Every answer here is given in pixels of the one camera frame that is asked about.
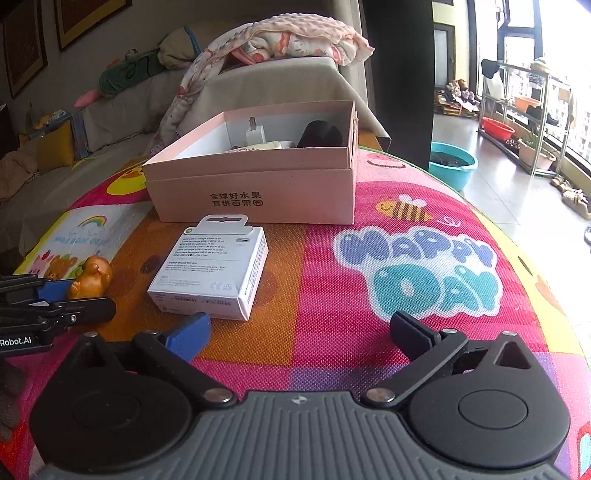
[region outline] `doorway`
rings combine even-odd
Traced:
[[[435,86],[443,87],[456,78],[456,29],[433,22],[435,37]]]

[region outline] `metal screw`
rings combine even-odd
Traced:
[[[210,388],[205,391],[203,396],[211,403],[226,403],[233,399],[234,394],[227,388]]]
[[[388,403],[396,398],[394,392],[389,388],[372,388],[365,392],[365,396],[376,403]]]

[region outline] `rainbow illustration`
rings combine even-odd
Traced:
[[[95,215],[93,217],[87,218],[84,220],[79,227],[85,227],[90,223],[94,223],[96,226],[103,226],[107,222],[107,217],[105,215]]]

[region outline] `white power adapter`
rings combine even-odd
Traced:
[[[265,139],[265,131],[263,130],[262,125],[257,126],[256,120],[253,116],[250,117],[248,122],[251,124],[251,127],[246,131],[246,144],[250,146],[257,145],[259,143],[267,143],[267,140]]]

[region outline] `play mat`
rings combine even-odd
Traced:
[[[360,149],[357,182],[354,225],[264,225],[269,257],[250,320],[215,320],[212,340],[193,365],[240,395],[339,389],[358,395],[407,363],[388,336],[395,310],[472,339],[514,330],[570,409],[556,466],[573,479],[591,475],[589,368],[528,257],[455,191],[397,158]],[[98,331],[107,340],[127,340],[146,328],[166,330],[178,317],[162,314],[146,290],[187,225],[158,220],[136,166],[77,201],[18,273],[68,278],[98,253],[112,261],[108,293],[117,303],[115,318]],[[17,480],[29,473],[31,408],[77,333],[60,337],[48,353],[12,359],[28,374],[24,422],[0,458]]]

